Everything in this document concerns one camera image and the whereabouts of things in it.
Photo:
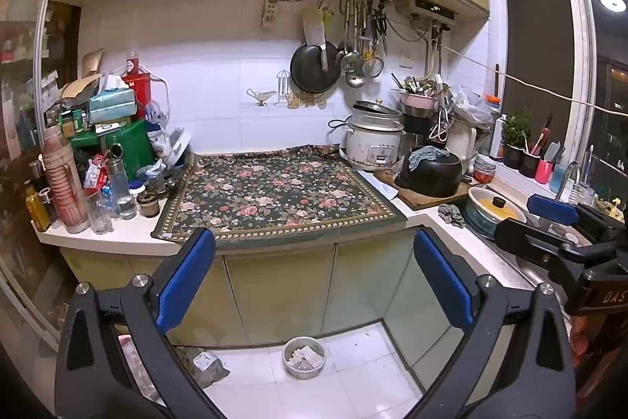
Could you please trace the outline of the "white trash bin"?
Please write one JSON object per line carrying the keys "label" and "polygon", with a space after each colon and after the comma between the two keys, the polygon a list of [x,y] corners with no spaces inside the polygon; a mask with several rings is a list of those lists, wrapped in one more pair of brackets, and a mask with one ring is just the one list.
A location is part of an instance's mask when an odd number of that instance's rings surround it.
{"label": "white trash bin", "polygon": [[311,380],[317,377],[326,366],[328,353],[325,346],[316,338],[295,337],[281,351],[285,371],[298,380]]}

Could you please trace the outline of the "chrome faucet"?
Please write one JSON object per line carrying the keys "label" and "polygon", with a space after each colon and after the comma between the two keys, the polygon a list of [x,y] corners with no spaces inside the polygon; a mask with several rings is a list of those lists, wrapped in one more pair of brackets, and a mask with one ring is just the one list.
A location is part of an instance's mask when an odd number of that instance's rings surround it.
{"label": "chrome faucet", "polygon": [[555,168],[555,172],[553,173],[553,177],[558,183],[558,187],[556,190],[555,199],[558,201],[562,200],[562,196],[564,194],[565,189],[567,188],[567,184],[573,182],[574,185],[578,184],[580,181],[580,165],[573,161],[568,165],[558,165]]}

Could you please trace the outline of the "pot with glass lid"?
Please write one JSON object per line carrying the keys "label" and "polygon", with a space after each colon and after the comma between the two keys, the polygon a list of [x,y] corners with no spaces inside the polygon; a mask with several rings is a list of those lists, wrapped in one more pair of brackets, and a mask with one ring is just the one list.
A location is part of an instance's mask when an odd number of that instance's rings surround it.
{"label": "pot with glass lid", "polygon": [[524,212],[512,201],[486,187],[468,189],[463,217],[468,225],[487,239],[493,239],[501,221],[515,219],[526,223]]}

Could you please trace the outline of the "grey rag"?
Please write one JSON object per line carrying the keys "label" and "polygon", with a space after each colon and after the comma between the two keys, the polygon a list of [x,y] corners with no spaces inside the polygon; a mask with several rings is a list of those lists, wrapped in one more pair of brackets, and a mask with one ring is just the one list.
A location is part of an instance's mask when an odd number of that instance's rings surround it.
{"label": "grey rag", "polygon": [[438,206],[438,216],[440,216],[441,220],[443,220],[446,224],[451,224],[454,227],[460,227],[460,229],[464,229],[466,225],[460,209],[453,204],[440,204]]}

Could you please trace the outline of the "small potted plant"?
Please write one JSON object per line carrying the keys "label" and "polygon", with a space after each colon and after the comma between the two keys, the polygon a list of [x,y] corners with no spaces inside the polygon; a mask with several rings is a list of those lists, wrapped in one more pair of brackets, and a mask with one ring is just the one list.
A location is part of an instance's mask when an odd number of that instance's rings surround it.
{"label": "small potted plant", "polygon": [[531,130],[531,111],[523,110],[507,116],[502,128],[504,156],[502,162],[511,169],[519,169],[527,151],[527,140]]}

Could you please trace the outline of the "glass water bottle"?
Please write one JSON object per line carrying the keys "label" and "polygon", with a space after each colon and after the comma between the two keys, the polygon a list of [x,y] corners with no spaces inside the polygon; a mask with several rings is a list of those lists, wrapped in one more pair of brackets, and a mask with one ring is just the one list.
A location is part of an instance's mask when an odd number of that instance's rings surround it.
{"label": "glass water bottle", "polygon": [[124,163],[120,158],[108,158],[105,161],[105,168],[109,176],[115,212],[122,220],[133,219],[136,216],[136,205],[130,192]]}

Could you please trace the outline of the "yellow oil bottle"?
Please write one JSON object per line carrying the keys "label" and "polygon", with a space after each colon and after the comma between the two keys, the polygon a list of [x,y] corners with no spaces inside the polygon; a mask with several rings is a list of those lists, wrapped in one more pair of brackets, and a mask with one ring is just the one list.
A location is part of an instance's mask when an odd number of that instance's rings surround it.
{"label": "yellow oil bottle", "polygon": [[34,222],[35,229],[39,232],[46,232],[51,225],[51,221],[31,181],[24,182],[24,193],[26,194],[24,201],[31,220]]}

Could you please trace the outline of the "lower cabinet doors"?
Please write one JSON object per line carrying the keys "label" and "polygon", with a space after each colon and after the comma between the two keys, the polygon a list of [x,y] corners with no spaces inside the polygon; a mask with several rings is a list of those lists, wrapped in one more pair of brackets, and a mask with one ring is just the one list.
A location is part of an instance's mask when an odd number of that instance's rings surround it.
{"label": "lower cabinet doors", "polygon": [[420,387],[462,340],[412,249],[414,230],[296,251],[218,255],[182,323],[179,346],[259,348],[382,322]]}

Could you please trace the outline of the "black pot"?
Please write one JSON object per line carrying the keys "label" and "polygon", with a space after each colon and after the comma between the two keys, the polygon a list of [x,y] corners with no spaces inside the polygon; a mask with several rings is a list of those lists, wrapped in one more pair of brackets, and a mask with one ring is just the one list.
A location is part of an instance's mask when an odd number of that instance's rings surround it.
{"label": "black pot", "polygon": [[451,197],[462,180],[460,158],[433,146],[413,148],[403,160],[395,184],[433,198]]}

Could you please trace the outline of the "pink patterned thermos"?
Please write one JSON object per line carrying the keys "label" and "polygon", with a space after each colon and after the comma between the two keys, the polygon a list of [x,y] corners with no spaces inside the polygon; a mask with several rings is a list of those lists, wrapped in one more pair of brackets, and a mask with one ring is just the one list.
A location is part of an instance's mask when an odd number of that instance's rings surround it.
{"label": "pink patterned thermos", "polygon": [[51,125],[44,131],[42,160],[52,190],[57,213],[68,233],[81,233],[91,224],[72,147],[61,125]]}

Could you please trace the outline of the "wooden cutting board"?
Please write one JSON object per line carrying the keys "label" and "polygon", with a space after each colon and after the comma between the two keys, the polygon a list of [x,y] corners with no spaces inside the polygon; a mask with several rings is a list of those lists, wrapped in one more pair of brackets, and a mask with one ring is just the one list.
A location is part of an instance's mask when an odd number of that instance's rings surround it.
{"label": "wooden cutting board", "polygon": [[396,189],[399,199],[405,203],[405,205],[408,205],[408,207],[412,210],[427,209],[428,207],[438,206],[440,204],[450,203],[452,201],[462,199],[467,195],[468,189],[471,188],[471,184],[461,183],[453,196],[437,198],[425,196],[410,189],[397,186],[395,184],[394,176],[390,173],[390,171],[376,171],[375,178]]}

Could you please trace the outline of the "floral green table mat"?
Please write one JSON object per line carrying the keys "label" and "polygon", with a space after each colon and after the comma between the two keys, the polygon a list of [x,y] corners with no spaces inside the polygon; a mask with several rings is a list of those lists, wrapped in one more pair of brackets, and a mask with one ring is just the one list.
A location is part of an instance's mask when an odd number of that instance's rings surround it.
{"label": "floral green table mat", "polygon": [[228,251],[404,223],[403,213],[349,165],[340,147],[304,145],[188,155],[151,236],[183,243],[203,227]]}

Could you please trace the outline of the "white rice cooker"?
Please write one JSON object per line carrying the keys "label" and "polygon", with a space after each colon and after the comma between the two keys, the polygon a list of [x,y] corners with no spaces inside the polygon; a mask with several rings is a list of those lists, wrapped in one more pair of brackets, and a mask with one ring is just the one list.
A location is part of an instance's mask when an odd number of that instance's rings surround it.
{"label": "white rice cooker", "polygon": [[345,155],[356,168],[377,171],[398,161],[402,114],[371,101],[356,101],[346,120]]}

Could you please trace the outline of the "hanging metal ladle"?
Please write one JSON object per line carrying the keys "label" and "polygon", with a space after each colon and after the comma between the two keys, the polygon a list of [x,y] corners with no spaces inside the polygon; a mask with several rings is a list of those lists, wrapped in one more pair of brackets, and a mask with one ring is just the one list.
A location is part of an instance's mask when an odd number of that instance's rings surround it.
{"label": "hanging metal ladle", "polygon": [[358,89],[364,85],[364,78],[361,75],[362,70],[362,57],[361,54],[356,51],[353,44],[350,44],[350,29],[352,28],[351,15],[352,15],[353,3],[351,0],[346,0],[345,6],[345,36],[344,36],[344,48],[343,56],[340,63],[342,76],[345,78],[346,84],[353,88]]}

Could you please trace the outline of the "black frying pan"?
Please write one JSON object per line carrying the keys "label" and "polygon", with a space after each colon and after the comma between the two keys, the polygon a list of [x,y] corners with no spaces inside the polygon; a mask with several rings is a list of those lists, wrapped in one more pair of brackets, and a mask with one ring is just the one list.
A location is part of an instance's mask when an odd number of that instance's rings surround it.
{"label": "black frying pan", "polygon": [[326,42],[328,70],[323,71],[321,48],[301,45],[290,59],[290,75],[295,86],[304,93],[326,93],[340,77],[340,65],[335,62],[338,48]]}

